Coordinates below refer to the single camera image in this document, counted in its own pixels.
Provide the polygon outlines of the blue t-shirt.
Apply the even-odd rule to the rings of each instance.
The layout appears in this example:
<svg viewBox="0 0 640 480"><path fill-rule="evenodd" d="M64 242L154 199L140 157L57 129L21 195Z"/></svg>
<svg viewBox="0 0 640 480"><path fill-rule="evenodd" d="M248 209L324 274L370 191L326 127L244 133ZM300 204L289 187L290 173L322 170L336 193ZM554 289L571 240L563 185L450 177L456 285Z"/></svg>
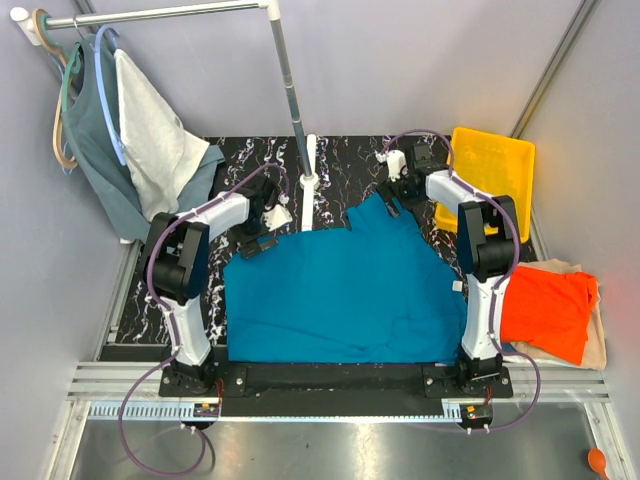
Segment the blue t-shirt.
<svg viewBox="0 0 640 480"><path fill-rule="evenodd" d="M372 195L346 228L282 235L225 267L227 351L254 363L453 364L466 324L454 270L414 216Z"/></svg>

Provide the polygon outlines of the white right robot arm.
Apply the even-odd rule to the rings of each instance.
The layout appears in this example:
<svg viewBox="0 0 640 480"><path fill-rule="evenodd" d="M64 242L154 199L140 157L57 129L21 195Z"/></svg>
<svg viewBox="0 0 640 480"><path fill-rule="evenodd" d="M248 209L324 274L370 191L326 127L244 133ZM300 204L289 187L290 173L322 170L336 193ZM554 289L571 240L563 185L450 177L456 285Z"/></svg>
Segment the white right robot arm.
<svg viewBox="0 0 640 480"><path fill-rule="evenodd" d="M377 193L392 217L426 200L457 216L457 262L469 289L461 347L472 361L497 357L506 287L520 257L514 200L472 186L451 168L420 170L400 150L378 153L376 159L387 168Z"/></svg>

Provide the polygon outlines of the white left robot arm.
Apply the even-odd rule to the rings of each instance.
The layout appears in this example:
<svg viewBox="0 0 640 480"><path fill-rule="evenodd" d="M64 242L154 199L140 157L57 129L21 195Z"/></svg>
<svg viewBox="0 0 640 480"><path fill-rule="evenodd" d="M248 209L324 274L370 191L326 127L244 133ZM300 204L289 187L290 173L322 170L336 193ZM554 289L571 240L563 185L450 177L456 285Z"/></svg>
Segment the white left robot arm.
<svg viewBox="0 0 640 480"><path fill-rule="evenodd" d="M152 220L142 275L169 328L170 361L184 368L180 381L193 395L208 394L216 382L216 372L205 365L211 343L200 305L209 246L225 233L231 234L243 258L275 246L274 231L291 221L278 194L275 182L258 174L187 212L161 212Z"/></svg>

